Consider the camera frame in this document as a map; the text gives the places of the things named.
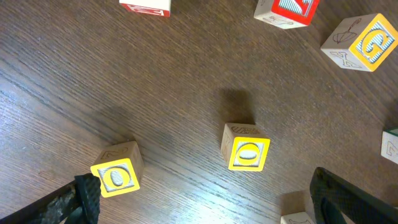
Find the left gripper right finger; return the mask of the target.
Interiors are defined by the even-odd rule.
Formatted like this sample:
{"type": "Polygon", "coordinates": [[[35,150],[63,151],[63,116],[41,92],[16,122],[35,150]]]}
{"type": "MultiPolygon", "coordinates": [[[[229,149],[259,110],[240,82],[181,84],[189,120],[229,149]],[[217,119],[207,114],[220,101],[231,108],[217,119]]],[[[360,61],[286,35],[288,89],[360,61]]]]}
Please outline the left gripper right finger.
{"type": "Polygon", "coordinates": [[[397,224],[397,209],[345,179],[317,167],[310,183],[317,224],[397,224]]]}

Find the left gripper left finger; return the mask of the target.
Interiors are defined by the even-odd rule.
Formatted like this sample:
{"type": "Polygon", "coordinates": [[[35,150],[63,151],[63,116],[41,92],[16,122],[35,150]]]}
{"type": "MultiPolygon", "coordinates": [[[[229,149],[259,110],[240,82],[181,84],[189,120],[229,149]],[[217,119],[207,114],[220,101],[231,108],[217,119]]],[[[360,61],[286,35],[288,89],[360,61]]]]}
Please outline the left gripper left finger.
{"type": "Polygon", "coordinates": [[[100,179],[93,174],[77,175],[67,185],[2,218],[1,223],[97,224],[100,185],[100,179]]]}

